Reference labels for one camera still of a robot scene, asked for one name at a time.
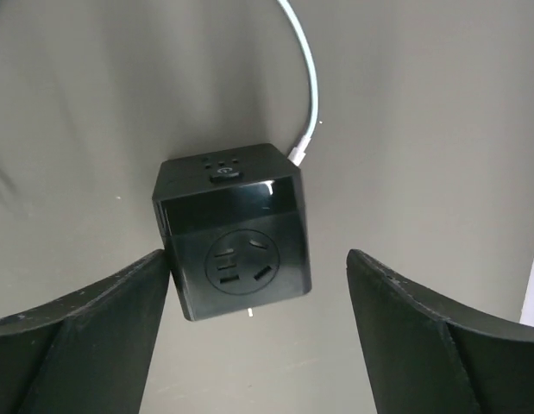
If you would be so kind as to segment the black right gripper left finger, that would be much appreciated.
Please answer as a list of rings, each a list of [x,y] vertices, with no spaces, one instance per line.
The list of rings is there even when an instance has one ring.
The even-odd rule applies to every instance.
[[[137,413],[166,300],[161,250],[0,318],[0,413]]]

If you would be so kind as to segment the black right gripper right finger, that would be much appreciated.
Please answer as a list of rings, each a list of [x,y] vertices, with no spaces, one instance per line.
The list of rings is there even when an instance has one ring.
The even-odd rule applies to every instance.
[[[420,285],[358,249],[350,300],[379,413],[534,413],[534,327]]]

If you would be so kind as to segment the black cube power adapter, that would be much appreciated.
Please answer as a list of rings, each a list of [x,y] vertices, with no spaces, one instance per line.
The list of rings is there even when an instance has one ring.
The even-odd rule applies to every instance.
[[[301,172],[274,145],[166,160],[152,200],[186,320],[311,291]]]

